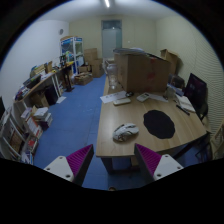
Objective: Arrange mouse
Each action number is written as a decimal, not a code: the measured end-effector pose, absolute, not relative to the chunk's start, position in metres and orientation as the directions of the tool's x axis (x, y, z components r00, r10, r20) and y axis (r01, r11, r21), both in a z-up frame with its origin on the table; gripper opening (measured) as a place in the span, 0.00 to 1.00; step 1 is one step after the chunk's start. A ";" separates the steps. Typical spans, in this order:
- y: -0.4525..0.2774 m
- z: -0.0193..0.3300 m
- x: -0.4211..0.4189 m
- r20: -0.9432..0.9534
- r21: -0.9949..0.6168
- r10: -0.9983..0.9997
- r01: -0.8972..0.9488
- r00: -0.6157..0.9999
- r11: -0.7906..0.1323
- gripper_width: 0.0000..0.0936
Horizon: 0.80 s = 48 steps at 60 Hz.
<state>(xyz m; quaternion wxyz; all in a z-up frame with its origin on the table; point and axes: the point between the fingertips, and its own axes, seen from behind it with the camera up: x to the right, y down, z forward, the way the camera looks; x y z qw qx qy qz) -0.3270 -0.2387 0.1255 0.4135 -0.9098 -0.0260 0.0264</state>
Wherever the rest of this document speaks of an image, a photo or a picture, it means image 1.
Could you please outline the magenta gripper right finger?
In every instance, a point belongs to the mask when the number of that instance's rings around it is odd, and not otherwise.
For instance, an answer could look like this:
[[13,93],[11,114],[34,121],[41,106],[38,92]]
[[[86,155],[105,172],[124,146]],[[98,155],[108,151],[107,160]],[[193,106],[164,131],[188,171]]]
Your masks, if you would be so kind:
[[140,144],[135,144],[134,154],[146,183],[152,183],[183,169],[169,154],[160,155]]

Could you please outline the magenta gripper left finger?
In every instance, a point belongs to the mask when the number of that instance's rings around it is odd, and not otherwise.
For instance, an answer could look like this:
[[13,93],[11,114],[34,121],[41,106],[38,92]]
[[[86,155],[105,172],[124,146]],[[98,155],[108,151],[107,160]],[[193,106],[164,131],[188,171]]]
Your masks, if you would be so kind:
[[85,146],[69,156],[58,156],[44,170],[76,185],[84,182],[87,170],[94,155],[93,145]]

